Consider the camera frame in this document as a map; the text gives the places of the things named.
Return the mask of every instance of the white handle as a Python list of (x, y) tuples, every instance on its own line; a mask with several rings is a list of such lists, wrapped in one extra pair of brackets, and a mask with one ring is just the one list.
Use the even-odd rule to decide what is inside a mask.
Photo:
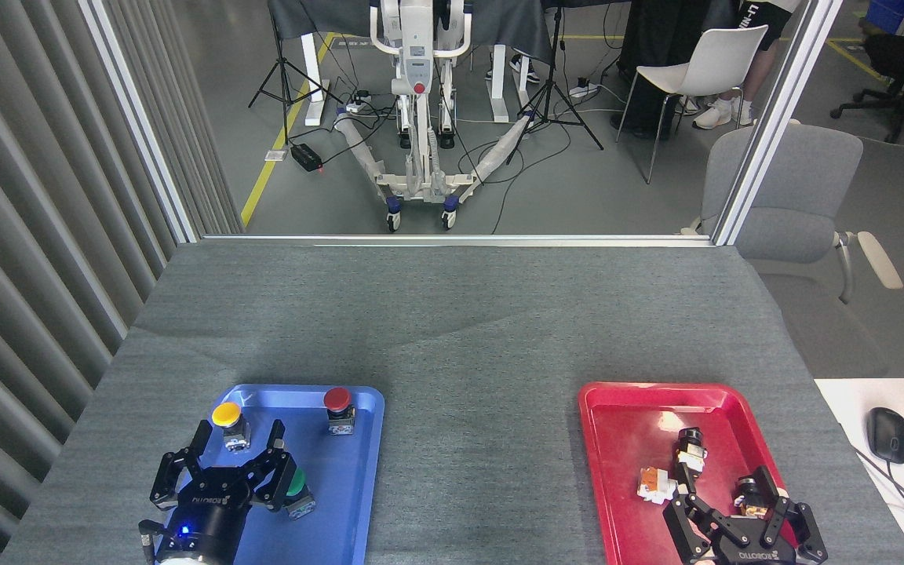
[(473, 14), (466, 14), (463, 17), (463, 26), (465, 29), (462, 30), (462, 46), (458, 46), (455, 49), (437, 49), (435, 50), (435, 57), (451, 58), (466, 54), (466, 51), (469, 50), (469, 44), (473, 40)]
[(373, 46), (376, 46), (382, 53), (388, 53), (391, 55), (399, 55), (399, 49), (396, 47), (387, 46), (383, 42), (379, 40), (379, 8), (370, 7), (369, 8), (369, 36), (372, 38)]
[(878, 279), (881, 279), (885, 289), (902, 289), (904, 287), (902, 279), (877, 237), (871, 232), (861, 231), (857, 234), (857, 241), (860, 242), (860, 247), (864, 250), (867, 261), (871, 264), (871, 268), (874, 269), (875, 275), (878, 275)]

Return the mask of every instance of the gray chair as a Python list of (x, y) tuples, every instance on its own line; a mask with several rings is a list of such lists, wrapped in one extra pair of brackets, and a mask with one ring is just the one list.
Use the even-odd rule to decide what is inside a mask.
[[(750, 128), (739, 129), (721, 137), (711, 149), (694, 231), (713, 233), (750, 136)], [(888, 371), (877, 344), (844, 305), (853, 293), (849, 247), (854, 244), (864, 249), (886, 287), (902, 287), (874, 236), (836, 230), (836, 213), (863, 151), (863, 143), (850, 133), (788, 125), (735, 243), (746, 260), (790, 264), (813, 264), (833, 248), (838, 251), (844, 276), (838, 299), (807, 276), (760, 275), (816, 377), (874, 377)]]

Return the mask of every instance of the red button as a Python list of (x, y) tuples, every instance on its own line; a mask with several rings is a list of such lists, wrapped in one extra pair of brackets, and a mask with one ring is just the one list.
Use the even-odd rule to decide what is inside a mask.
[(342, 386), (336, 386), (327, 390), (326, 394), (323, 395), (323, 405), (326, 406), (327, 410), (340, 412), (351, 406), (351, 391)]

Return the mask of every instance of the blue tray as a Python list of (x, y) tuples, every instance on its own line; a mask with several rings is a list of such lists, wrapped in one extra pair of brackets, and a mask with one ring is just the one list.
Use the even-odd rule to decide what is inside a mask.
[(305, 471), (316, 500), (315, 511), (297, 521), (283, 510), (272, 514), (260, 505), (250, 510), (235, 565), (362, 565), (369, 542), (369, 518), (376, 483), (385, 401), (378, 390), (354, 386), (355, 433), (326, 431), (323, 394), (330, 386), (235, 386), (212, 408), (232, 401), (243, 408), (252, 427), (248, 450), (229, 453), (216, 427), (201, 457), (204, 466), (236, 466), (265, 446), (274, 419), (284, 422), (284, 443)]

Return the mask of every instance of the chair wheel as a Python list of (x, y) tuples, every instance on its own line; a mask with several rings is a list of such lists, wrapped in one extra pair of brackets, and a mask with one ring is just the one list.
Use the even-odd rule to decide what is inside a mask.
[(396, 233), (396, 230), (399, 229), (399, 212), (386, 214), (386, 225), (390, 228), (390, 233)]

